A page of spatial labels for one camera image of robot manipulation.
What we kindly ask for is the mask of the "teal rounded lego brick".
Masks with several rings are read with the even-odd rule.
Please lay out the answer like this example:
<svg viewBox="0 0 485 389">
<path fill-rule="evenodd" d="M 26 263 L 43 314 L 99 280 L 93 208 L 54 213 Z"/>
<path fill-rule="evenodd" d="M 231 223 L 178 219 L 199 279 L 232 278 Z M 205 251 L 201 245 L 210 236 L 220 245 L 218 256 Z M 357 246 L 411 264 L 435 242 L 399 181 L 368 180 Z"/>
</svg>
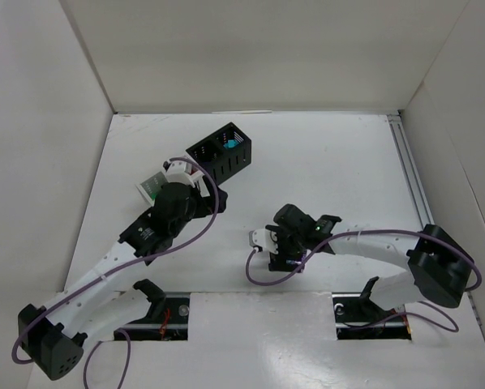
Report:
<svg viewBox="0 0 485 389">
<path fill-rule="evenodd" d="M 239 145 L 239 141 L 237 139 L 229 139 L 225 143 L 223 143 L 224 149 L 235 148 L 238 145 Z"/>
</svg>

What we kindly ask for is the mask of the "purple lego brick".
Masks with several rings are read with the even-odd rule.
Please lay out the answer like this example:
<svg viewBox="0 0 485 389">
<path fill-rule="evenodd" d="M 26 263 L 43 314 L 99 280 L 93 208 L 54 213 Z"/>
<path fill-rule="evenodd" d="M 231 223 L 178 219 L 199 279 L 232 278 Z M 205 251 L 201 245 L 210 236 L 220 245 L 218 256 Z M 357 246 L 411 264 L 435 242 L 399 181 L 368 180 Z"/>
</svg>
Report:
<svg viewBox="0 0 485 389">
<path fill-rule="evenodd" d="M 305 258 L 307 257 L 307 251 L 304 250 L 296 259 L 292 260 L 292 266 L 296 269 L 297 273 L 303 273 L 305 269 Z"/>
</svg>

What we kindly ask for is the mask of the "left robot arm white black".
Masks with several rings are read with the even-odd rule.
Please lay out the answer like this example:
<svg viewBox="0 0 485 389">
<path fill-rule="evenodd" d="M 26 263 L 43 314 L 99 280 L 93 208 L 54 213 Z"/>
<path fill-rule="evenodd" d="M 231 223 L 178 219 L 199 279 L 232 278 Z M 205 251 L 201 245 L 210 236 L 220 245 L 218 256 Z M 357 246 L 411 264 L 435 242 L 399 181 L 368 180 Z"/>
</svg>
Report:
<svg viewBox="0 0 485 389">
<path fill-rule="evenodd" d="M 208 217 L 212 225 L 225 211 L 227 193 L 216 184 L 207 188 L 204 197 L 196 186 L 164 184 L 154 204 L 120 233 L 91 271 L 43 306 L 26 305 L 18 314 L 13 362 L 33 363 L 56 381 L 76 367 L 93 342 L 129 322 L 159 315 L 166 295 L 149 280 L 149 268 L 206 234 L 202 229 L 174 246 L 191 220 Z"/>
</svg>

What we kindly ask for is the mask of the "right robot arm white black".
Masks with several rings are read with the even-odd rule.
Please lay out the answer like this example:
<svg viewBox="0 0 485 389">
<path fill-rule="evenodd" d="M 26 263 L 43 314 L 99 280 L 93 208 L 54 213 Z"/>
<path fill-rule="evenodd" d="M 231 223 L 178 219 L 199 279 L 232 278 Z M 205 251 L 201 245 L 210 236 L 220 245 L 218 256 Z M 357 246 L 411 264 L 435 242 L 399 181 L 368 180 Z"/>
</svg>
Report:
<svg viewBox="0 0 485 389">
<path fill-rule="evenodd" d="M 473 270 L 473 259 L 435 224 L 420 232 L 370 229 L 339 216 L 315 220 L 286 204 L 264 230 L 270 271 L 303 271 L 307 252 L 353 255 L 401 268 L 395 276 L 372 277 L 363 288 L 362 299 L 382 310 L 423 300 L 457 308 Z"/>
</svg>

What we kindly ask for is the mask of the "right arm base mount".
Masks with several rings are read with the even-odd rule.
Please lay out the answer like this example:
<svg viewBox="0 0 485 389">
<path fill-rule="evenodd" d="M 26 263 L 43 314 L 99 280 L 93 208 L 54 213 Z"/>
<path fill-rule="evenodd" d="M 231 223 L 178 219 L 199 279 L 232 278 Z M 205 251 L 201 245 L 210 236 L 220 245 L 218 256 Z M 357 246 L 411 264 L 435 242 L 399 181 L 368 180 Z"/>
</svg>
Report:
<svg viewBox="0 0 485 389">
<path fill-rule="evenodd" d="M 395 309 L 383 310 L 370 301 L 378 279 L 371 278 L 360 293 L 332 295 L 338 340 L 412 340 L 406 317 L 393 317 Z"/>
</svg>

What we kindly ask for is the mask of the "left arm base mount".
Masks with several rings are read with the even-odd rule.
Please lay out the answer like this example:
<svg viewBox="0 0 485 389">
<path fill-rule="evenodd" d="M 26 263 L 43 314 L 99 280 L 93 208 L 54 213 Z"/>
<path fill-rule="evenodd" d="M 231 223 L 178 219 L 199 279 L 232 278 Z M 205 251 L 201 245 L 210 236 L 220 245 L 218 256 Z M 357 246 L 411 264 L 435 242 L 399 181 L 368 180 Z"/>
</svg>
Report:
<svg viewBox="0 0 485 389">
<path fill-rule="evenodd" d="M 188 339 L 189 293 L 170 293 L 160 308 L 151 304 L 144 315 L 122 326 L 134 341 L 184 341 Z"/>
</svg>

